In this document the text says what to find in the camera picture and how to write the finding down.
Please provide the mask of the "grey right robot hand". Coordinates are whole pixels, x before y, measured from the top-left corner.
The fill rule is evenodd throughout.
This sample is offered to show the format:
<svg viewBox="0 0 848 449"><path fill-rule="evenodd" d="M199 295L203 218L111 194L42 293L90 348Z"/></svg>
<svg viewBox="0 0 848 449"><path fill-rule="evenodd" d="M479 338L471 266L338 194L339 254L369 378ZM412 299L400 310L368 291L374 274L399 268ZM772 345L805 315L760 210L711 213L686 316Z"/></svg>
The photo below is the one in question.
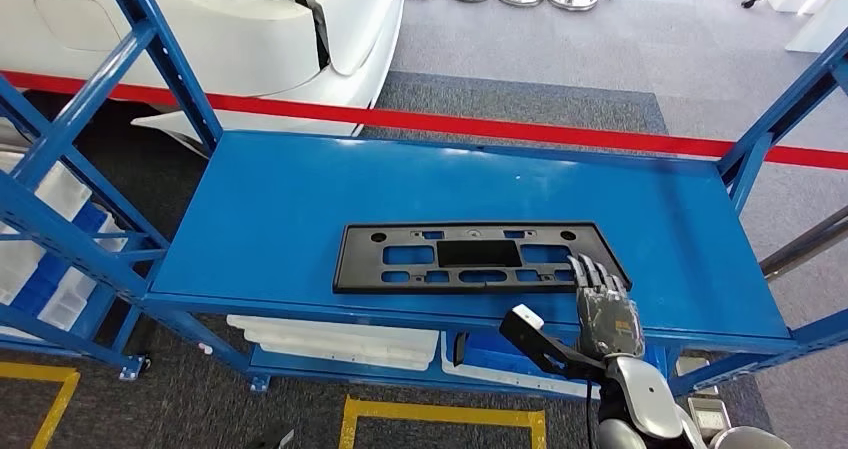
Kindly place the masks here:
<svg viewBox="0 0 848 449"><path fill-rule="evenodd" d="M577 283L578 350L596 360L614 355L642 358L645 339L638 308L624 282L583 253L568 260Z"/></svg>

